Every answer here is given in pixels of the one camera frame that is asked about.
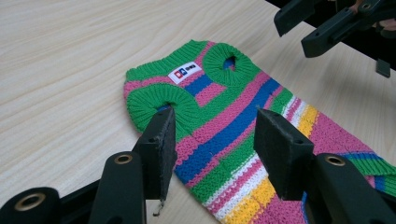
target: blue stripe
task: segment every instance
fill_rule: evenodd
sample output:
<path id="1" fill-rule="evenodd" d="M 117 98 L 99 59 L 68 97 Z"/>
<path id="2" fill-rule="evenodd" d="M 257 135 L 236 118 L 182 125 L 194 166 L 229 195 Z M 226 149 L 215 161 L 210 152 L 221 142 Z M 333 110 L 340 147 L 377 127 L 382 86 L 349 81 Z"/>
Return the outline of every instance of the blue stripe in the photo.
<path id="1" fill-rule="evenodd" d="M 206 74 L 203 74 L 201 77 L 198 77 L 195 81 L 193 81 L 184 89 L 188 91 L 191 95 L 195 96 L 204 88 L 212 84 L 212 82 L 213 81 Z"/>
<path id="2" fill-rule="evenodd" d="M 270 94 L 279 87 L 273 79 L 263 84 L 250 104 L 225 129 L 217 133 L 205 144 L 198 146 L 189 159 L 176 167 L 175 172 L 180 180 L 186 184 L 211 161 L 212 157 L 231 144 L 256 118 L 257 105 L 263 107 Z"/>
<path id="3" fill-rule="evenodd" d="M 301 210 L 303 211 L 303 218 L 304 218 L 305 223 L 308 223 L 308 216 L 306 215 L 306 211 L 305 211 L 305 204 L 306 204 L 306 197 L 307 196 L 308 195 L 304 191 L 303 198 L 301 199 L 301 202 L 302 202 L 301 203 Z"/>
<path id="4" fill-rule="evenodd" d="M 375 188 L 385 192 L 385 177 L 382 175 L 377 175 L 374 177 Z"/>
<path id="5" fill-rule="evenodd" d="M 380 157 L 371 152 L 356 152 L 341 155 L 349 160 L 382 160 Z"/>

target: knit fabric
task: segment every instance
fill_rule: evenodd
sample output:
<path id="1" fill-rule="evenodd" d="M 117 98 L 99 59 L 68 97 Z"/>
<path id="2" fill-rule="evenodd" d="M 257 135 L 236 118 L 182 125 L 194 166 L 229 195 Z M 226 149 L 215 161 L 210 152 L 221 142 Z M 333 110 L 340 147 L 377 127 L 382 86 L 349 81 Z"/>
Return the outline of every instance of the knit fabric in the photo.
<path id="1" fill-rule="evenodd" d="M 158 109 L 175 109 L 175 173 L 222 223 L 306 222 L 303 203 L 277 198 L 253 149 L 257 106 L 285 117 L 315 144 L 316 154 L 347 157 L 373 187 L 396 195 L 395 167 L 230 45 L 191 41 L 126 76 L 124 97 L 139 132 Z"/>

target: light wood surface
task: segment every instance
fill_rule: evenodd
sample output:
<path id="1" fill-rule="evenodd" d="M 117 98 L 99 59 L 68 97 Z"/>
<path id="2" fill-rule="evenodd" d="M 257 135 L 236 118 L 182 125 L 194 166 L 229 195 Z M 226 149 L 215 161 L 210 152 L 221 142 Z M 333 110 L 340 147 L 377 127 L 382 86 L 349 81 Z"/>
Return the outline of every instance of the light wood surface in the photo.
<path id="1" fill-rule="evenodd" d="M 396 165 L 396 73 L 339 44 L 306 59 L 301 23 L 279 37 L 265 1 L 0 2 L 0 205 L 34 187 L 61 196 L 100 178 L 138 133 L 122 98 L 125 72 L 190 39 L 225 42 Z M 172 178 L 148 223 L 216 223 Z"/>

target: clothing label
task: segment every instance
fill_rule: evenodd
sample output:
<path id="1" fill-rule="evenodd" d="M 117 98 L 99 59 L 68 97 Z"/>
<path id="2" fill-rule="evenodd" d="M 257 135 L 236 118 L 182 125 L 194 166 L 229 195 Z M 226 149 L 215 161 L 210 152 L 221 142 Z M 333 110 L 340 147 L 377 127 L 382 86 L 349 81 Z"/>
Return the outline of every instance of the clothing label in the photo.
<path id="1" fill-rule="evenodd" d="M 192 74 L 201 71 L 202 68 L 195 62 L 185 63 L 179 68 L 173 70 L 168 76 L 176 83 L 180 83 Z"/>

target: pink stripe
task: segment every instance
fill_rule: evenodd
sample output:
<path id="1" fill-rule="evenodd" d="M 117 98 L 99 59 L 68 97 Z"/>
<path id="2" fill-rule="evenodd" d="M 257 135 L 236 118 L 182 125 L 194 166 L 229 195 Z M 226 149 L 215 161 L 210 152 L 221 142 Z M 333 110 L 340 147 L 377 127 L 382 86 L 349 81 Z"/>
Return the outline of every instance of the pink stripe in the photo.
<path id="1" fill-rule="evenodd" d="M 181 165 L 192 154 L 194 148 L 198 148 L 199 143 L 192 136 L 188 135 L 176 144 L 177 160 L 176 165 Z"/>
<path id="2" fill-rule="evenodd" d="M 124 85 L 124 99 L 129 95 L 129 93 L 141 86 L 140 81 L 129 81 Z"/>
<path id="3" fill-rule="evenodd" d="M 154 83 L 159 83 L 159 82 L 175 85 L 175 82 L 172 81 L 172 79 L 170 77 L 152 77 L 152 78 L 142 81 L 142 87 L 146 87 L 148 85 L 151 85 Z"/>
<path id="4" fill-rule="evenodd" d="M 247 84 L 245 91 L 225 110 L 218 114 L 215 118 L 207 122 L 196 130 L 191 136 L 187 136 L 177 144 L 176 151 L 182 152 L 181 157 L 177 158 L 177 165 L 181 165 L 193 151 L 198 148 L 186 147 L 191 144 L 191 138 L 203 144 L 211 139 L 216 133 L 227 127 L 244 109 L 250 104 L 253 97 L 257 94 L 262 84 L 264 84 L 270 77 L 264 72 L 260 72 L 253 81 Z"/>
<path id="5" fill-rule="evenodd" d="M 272 102 L 274 101 L 274 99 L 275 99 L 282 91 L 283 91 L 283 87 L 282 87 L 282 86 L 279 86 L 279 87 L 270 95 L 270 97 L 268 98 L 267 102 L 265 102 L 264 109 L 268 109 L 268 108 L 271 106 L 271 104 L 272 104 Z"/>
<path id="6" fill-rule="evenodd" d="M 195 74 L 187 77 L 184 79 L 182 82 L 180 82 L 178 85 L 181 88 L 185 88 L 186 86 L 190 85 L 193 81 L 195 81 L 198 77 L 201 77 L 205 71 L 204 67 L 202 65 L 202 59 L 205 57 L 207 54 L 207 51 L 210 50 L 216 43 L 208 41 L 205 48 L 201 51 L 201 53 L 198 55 L 198 57 L 195 59 L 195 63 L 198 64 L 203 70 L 196 72 Z"/>
<path id="7" fill-rule="evenodd" d="M 204 106 L 213 98 L 215 98 L 217 95 L 222 93 L 224 90 L 225 90 L 224 86 L 221 86 L 218 83 L 213 82 L 208 87 L 204 88 L 201 92 L 199 92 L 195 96 L 195 100 L 197 101 L 199 106 Z"/>
<path id="8" fill-rule="evenodd" d="M 257 171 L 262 167 L 262 163 L 260 159 L 254 161 L 251 164 L 251 167 L 247 169 L 247 171 L 238 176 L 238 178 L 233 182 L 231 186 L 229 186 L 226 190 L 224 190 L 219 197 L 217 197 L 207 208 L 208 210 L 214 214 L 217 213 L 231 198 L 248 182 L 248 180 L 257 173 Z"/>
<path id="9" fill-rule="evenodd" d="M 270 77 L 264 72 L 260 72 L 253 81 L 247 84 L 245 90 L 232 104 L 201 128 L 194 131 L 192 136 L 200 143 L 205 143 L 211 139 L 215 134 L 227 127 L 250 104 L 260 87 L 268 79 Z"/>
<path id="10" fill-rule="evenodd" d="M 195 62 L 202 68 L 202 59 L 205 57 L 207 51 L 212 48 L 216 43 L 214 42 L 207 42 L 206 47 L 202 50 L 202 52 L 200 53 L 200 55 L 198 55 L 198 57 L 195 59 Z M 188 86 L 189 84 L 191 84 L 196 78 L 200 77 L 201 75 L 203 75 L 205 72 L 204 70 L 201 70 L 199 72 L 197 72 L 196 74 L 194 74 L 193 76 L 190 76 L 188 78 L 186 78 L 185 80 L 183 80 L 180 83 L 180 87 L 184 88 L 186 86 Z M 125 83 L 124 85 L 124 98 L 126 98 L 128 96 L 128 94 L 140 87 L 146 87 L 150 84 L 153 83 L 158 83 L 158 82 L 164 82 L 164 83 L 169 83 L 172 85 L 175 85 L 175 82 L 172 81 L 172 79 L 168 76 L 166 77 L 152 77 L 149 79 L 146 79 L 144 81 L 142 81 L 142 83 L 140 81 L 129 81 L 127 83 Z"/>
<path id="11" fill-rule="evenodd" d="M 315 154 L 324 152 L 343 154 L 349 151 L 372 151 L 361 140 L 341 128 L 322 113 L 319 113 L 317 116 L 309 139 L 315 144 Z"/>
<path id="12" fill-rule="evenodd" d="M 253 223 L 305 223 L 301 202 L 280 201 L 274 194 L 271 202 L 263 204 L 265 210 L 259 210 Z"/>
<path id="13" fill-rule="evenodd" d="M 233 142 L 228 145 L 226 148 L 224 148 L 220 153 L 216 154 L 212 160 L 206 165 L 204 169 L 202 169 L 201 173 L 196 175 L 194 179 L 190 180 L 187 184 L 187 188 L 193 188 L 195 185 L 197 185 L 207 174 L 209 174 L 213 169 L 215 169 L 219 165 L 219 160 L 222 158 L 226 157 L 230 152 L 237 147 L 239 144 L 241 144 L 245 139 L 248 137 L 248 135 L 253 131 L 254 127 L 256 124 L 256 120 L 254 119 L 248 126 L 247 128 L 235 139 Z"/>
<path id="14" fill-rule="evenodd" d="M 202 59 L 205 57 L 205 55 L 207 54 L 207 52 L 213 47 L 215 46 L 215 42 L 211 42 L 208 41 L 206 44 L 206 47 L 202 50 L 202 52 L 200 53 L 200 55 L 198 55 L 198 57 L 195 59 L 195 62 L 200 66 L 202 66 Z"/>
<path id="15" fill-rule="evenodd" d="M 287 119 L 288 121 L 290 121 L 290 120 L 293 118 L 294 113 L 296 112 L 297 108 L 298 108 L 298 107 L 300 106 L 300 104 L 301 104 L 301 99 L 299 99 L 299 98 L 295 98 L 295 99 L 296 99 L 296 100 L 291 104 L 289 113 L 288 113 L 288 115 L 287 115 L 287 117 L 286 117 L 286 119 Z"/>
<path id="16" fill-rule="evenodd" d="M 370 184 L 371 187 L 373 187 L 373 189 L 375 189 L 375 179 L 373 175 L 367 175 L 365 176 L 367 182 Z"/>
<path id="17" fill-rule="evenodd" d="M 180 83 L 178 83 L 178 86 L 181 87 L 181 88 L 185 88 L 186 86 L 190 85 L 193 81 L 195 81 L 198 77 L 201 77 L 204 74 L 205 74 L 204 70 L 198 71 L 198 72 L 190 75 L 189 77 L 187 77 L 186 79 L 184 79 Z"/>

